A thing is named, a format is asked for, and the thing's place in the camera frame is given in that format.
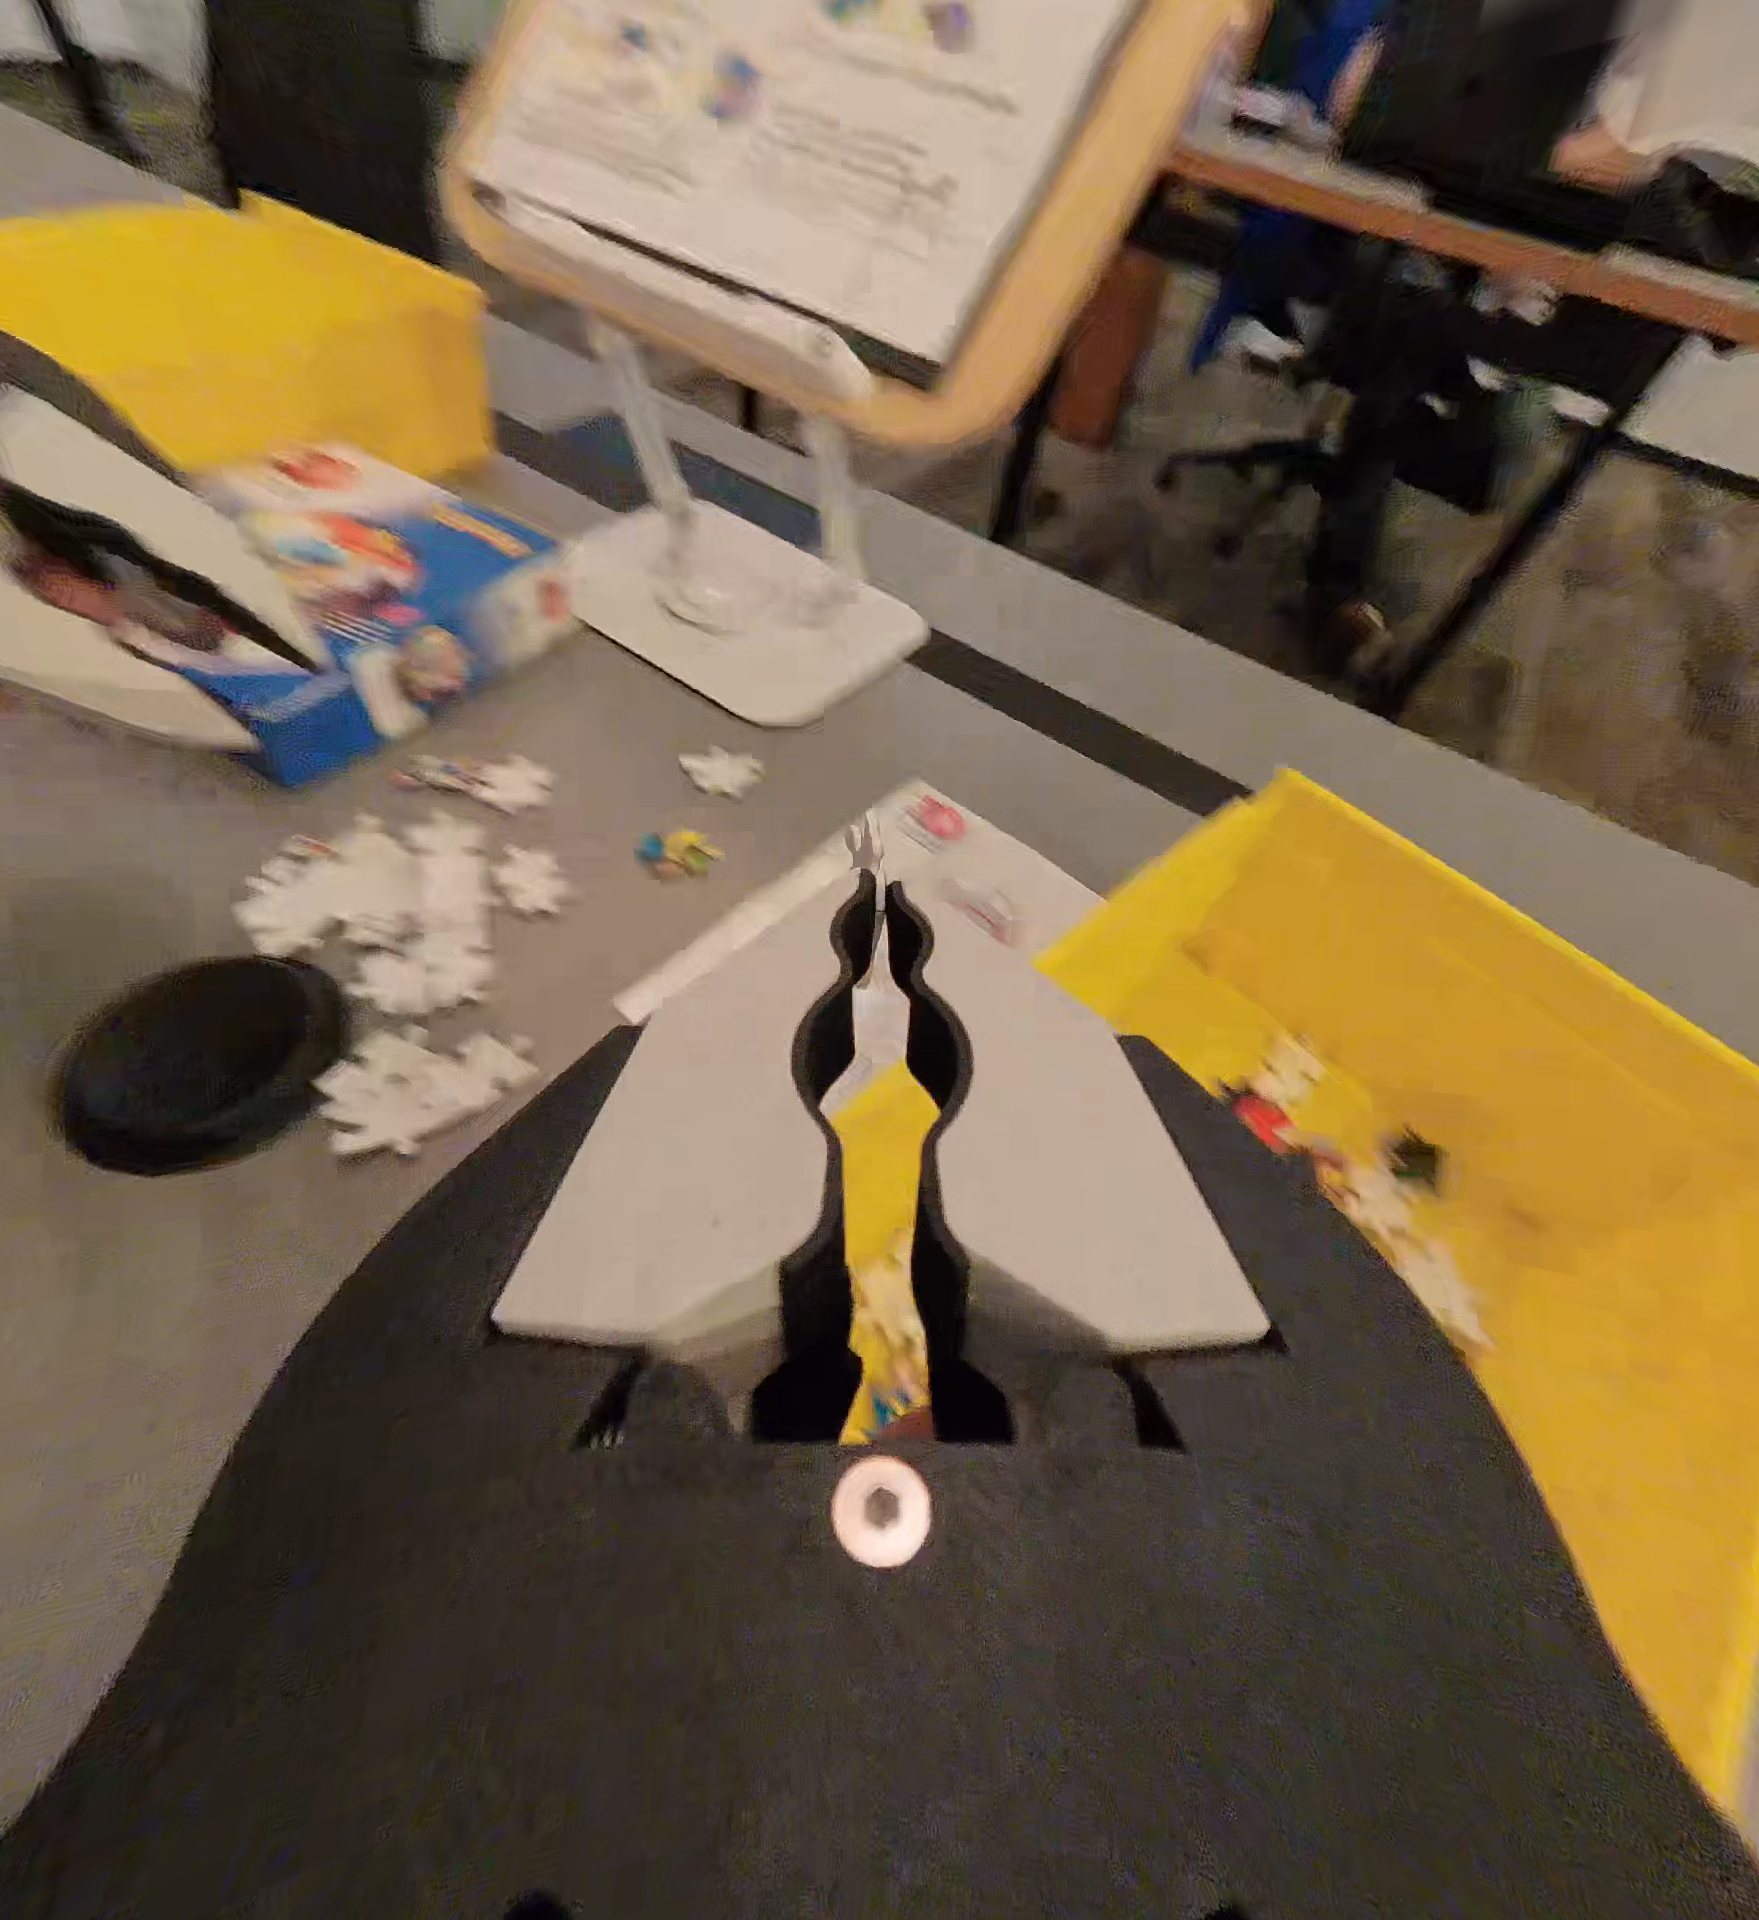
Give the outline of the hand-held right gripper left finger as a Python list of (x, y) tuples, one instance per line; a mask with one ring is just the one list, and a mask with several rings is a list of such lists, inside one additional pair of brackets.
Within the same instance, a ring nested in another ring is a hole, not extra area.
[(851, 868), (630, 1030), (494, 1330), (693, 1369), (761, 1442), (843, 1436), (863, 1363), (821, 1096), (878, 919), (875, 878)]

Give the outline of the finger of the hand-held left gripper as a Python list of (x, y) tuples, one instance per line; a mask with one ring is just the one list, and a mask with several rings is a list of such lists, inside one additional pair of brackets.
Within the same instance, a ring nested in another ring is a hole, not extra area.
[(106, 619), (50, 603), (0, 555), (0, 685), (174, 746), (252, 753), (252, 728), (194, 680), (219, 655), (176, 645), (120, 593), (112, 603)]
[(330, 665), (234, 515), (17, 385), (0, 385), (0, 509), (37, 558), (100, 586), (140, 636), (197, 660)]

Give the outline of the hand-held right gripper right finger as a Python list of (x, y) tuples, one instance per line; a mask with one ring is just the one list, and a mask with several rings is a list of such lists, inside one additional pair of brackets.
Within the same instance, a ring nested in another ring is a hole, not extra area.
[(885, 928), (905, 1069), (933, 1102), (911, 1230), (933, 1435), (1014, 1436), (973, 1333), (1114, 1369), (1264, 1345), (1274, 1319), (1124, 1036), (901, 879)]

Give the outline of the heap of puzzle pieces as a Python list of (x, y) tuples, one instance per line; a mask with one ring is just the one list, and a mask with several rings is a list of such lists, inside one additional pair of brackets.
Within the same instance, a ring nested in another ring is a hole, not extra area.
[[(1364, 1235), (1457, 1348), (1482, 1348), (1487, 1333), (1472, 1292), (1427, 1220), (1441, 1186), (1441, 1148), (1409, 1126), (1369, 1150), (1307, 1130), (1307, 1105), (1322, 1079), (1324, 1063), (1302, 1036), (1279, 1029), (1255, 1069), (1224, 1082), (1221, 1095), (1252, 1139), (1314, 1169), (1327, 1206)], [(931, 1363), (911, 1292), (917, 1175), (905, 1165), (905, 1150), (920, 1143), (914, 1115), (853, 1126), (845, 1213), (858, 1385), (838, 1432), (847, 1446), (924, 1432), (931, 1418)]]

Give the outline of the black round ball stand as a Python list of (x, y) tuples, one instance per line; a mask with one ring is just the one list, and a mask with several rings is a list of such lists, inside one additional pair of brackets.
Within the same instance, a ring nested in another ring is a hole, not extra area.
[(262, 1150), (317, 1112), (354, 1039), (347, 996), (293, 956), (203, 956), (90, 1010), (50, 1069), (57, 1139), (112, 1175), (172, 1178)]

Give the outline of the yellow plastic bin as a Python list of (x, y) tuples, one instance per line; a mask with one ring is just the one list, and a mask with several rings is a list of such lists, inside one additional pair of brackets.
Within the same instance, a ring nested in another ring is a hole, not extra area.
[(494, 452), (481, 292), (281, 202), (0, 220), (0, 335), (174, 469), (347, 443), (417, 478)]
[(1441, 1148), (1467, 1363), (1682, 1759), (1759, 1722), (1759, 1066), (1352, 803), (1277, 775), (1035, 955), (1210, 1092), (1274, 1030), (1305, 1126)]

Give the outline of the blue puzzle box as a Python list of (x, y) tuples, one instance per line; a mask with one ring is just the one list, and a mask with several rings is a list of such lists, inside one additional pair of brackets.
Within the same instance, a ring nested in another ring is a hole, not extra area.
[(293, 673), (232, 636), (180, 670), (253, 736), (277, 786), (310, 786), (439, 723), (577, 635), (566, 548), (356, 446), (290, 446), (203, 478), (330, 663)]

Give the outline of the person's left hand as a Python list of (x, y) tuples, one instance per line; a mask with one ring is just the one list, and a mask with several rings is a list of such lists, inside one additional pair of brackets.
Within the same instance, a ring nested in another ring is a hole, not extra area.
[(40, 603), (83, 618), (106, 632), (113, 632), (123, 618), (120, 586), (112, 578), (59, 560), (49, 550), (32, 550), (13, 566), (19, 586)]

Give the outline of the white instruction leaflet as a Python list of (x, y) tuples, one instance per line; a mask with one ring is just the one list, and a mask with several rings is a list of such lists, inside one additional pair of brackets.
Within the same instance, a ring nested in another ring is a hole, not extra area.
[[(907, 779), (881, 793), (871, 805), (871, 819), (878, 828), (881, 862), (890, 878), (924, 879), (940, 899), (960, 906), (993, 940), (1018, 955), (1030, 956), (1052, 946), (1101, 903), (1097, 890), (1067, 878), (1027, 842), (924, 779)], [(847, 836), (855, 833), (855, 823), (834, 828), (813, 850), (740, 899), (671, 960), (627, 983), (610, 999), (617, 1018), (624, 1023), (647, 1019), (673, 993), (810, 899), (838, 896), (851, 886), (855, 860)]]

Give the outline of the black high-back chair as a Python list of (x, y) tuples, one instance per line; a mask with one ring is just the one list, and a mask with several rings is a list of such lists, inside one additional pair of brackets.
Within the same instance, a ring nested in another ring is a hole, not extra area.
[(204, 102), (236, 195), (439, 259), (420, 3), (209, 3)]

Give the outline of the black office chair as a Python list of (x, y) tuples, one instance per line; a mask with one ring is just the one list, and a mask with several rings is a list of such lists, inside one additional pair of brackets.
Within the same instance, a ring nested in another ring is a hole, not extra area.
[(1307, 396), (1287, 436), (1188, 446), (1154, 470), (1157, 490), (1221, 470), (1250, 485), (1214, 540), (1234, 558), (1294, 493), (1327, 499), (1344, 449), (1387, 456), (1395, 482), (1482, 518), (1504, 490), (1507, 395), (1479, 373), (1479, 312), (1467, 272), (1394, 243), (1287, 243), (1248, 275), (1230, 269), (1227, 316), (1207, 323), (1207, 352), (1238, 349)]

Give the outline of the printed instruction sheet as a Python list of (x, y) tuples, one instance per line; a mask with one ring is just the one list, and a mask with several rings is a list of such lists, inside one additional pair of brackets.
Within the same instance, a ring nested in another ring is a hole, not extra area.
[(1135, 3), (547, 3), (477, 180), (948, 363)]

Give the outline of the light wooden board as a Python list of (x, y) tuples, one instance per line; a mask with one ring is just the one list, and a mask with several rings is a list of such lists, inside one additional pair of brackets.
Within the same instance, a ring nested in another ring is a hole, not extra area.
[[(481, 263), (527, 292), (583, 312), (580, 279), (513, 233), (499, 212), (481, 202), (477, 180), (479, 149), (499, 115), (507, 72), (543, 10), (544, 3), (504, 5), (463, 90), (456, 132), (439, 159), (439, 196)], [(1138, 3), (1138, 18), (1090, 96), (1080, 132), (1062, 149), (1050, 186), (1034, 202), (1021, 236), (1003, 256), (948, 363), (917, 380), (911, 366), (867, 355), (825, 323), (871, 376), (864, 399), (837, 408), (843, 426), (871, 443), (914, 449), (963, 446), (1008, 426), (1065, 345), (1090, 285), (1127, 233), (1164, 158), (1174, 155), (1188, 112), (1214, 82), (1235, 80), (1268, 10), (1268, 3)], [(711, 366), (681, 349), (678, 336), (663, 342), (640, 336), (640, 342), (757, 388), (734, 355)], [(783, 388), (757, 390), (788, 402)]]

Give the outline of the black bag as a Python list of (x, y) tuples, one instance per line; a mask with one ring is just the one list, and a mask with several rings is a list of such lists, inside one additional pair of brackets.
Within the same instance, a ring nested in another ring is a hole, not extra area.
[(1715, 152), (1666, 158), (1634, 196), (1625, 246), (1759, 282), (1759, 166)]

